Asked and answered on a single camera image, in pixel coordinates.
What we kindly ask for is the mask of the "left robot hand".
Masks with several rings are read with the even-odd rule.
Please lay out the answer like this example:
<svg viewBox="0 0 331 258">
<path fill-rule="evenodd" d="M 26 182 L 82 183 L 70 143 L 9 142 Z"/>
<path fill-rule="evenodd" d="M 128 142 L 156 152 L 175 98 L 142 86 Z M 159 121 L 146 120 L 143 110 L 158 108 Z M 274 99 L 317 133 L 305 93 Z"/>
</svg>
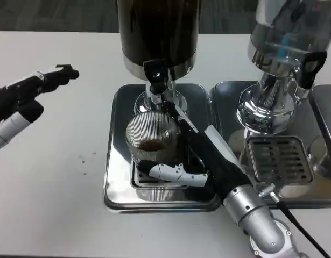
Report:
<svg viewBox="0 0 331 258">
<path fill-rule="evenodd" d="M 58 64 L 47 72 L 37 71 L 0 88 L 0 149 L 34 123 L 44 112 L 36 100 L 79 77 L 69 64 Z"/>
</svg>

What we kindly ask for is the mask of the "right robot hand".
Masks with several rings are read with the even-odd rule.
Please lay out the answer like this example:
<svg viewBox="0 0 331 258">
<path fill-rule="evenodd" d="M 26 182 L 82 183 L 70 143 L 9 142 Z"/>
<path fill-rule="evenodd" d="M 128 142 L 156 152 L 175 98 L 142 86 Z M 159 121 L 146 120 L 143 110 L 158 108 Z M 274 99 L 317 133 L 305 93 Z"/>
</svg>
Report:
<svg viewBox="0 0 331 258">
<path fill-rule="evenodd" d="M 206 172 L 194 174 L 195 168 L 189 164 L 147 159 L 140 161 L 138 169 L 153 178 L 206 188 L 217 194 L 225 207 L 236 202 L 242 190 L 252 189 L 252 183 L 236 156 L 214 126 L 200 132 L 177 105 L 165 102 L 163 107 L 178 126 L 180 139 L 202 161 Z"/>
</svg>

